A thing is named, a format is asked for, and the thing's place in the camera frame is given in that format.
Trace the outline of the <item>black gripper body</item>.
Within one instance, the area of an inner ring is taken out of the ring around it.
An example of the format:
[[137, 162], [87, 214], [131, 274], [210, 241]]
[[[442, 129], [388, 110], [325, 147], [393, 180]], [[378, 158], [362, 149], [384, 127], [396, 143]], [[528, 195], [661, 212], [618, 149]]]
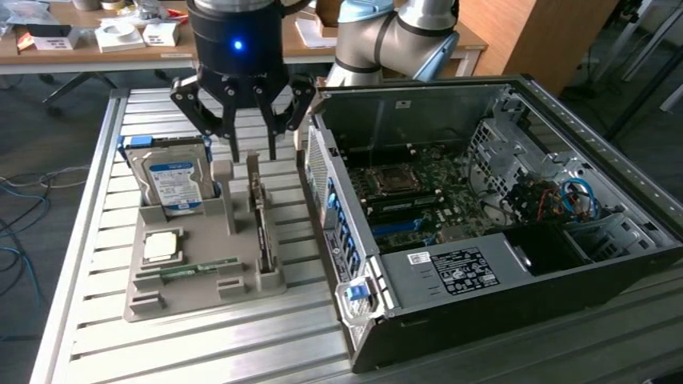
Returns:
[[201, 89], [235, 108], [254, 108], [253, 88], [272, 102], [288, 83], [282, 58], [282, 6], [234, 10], [189, 6]]

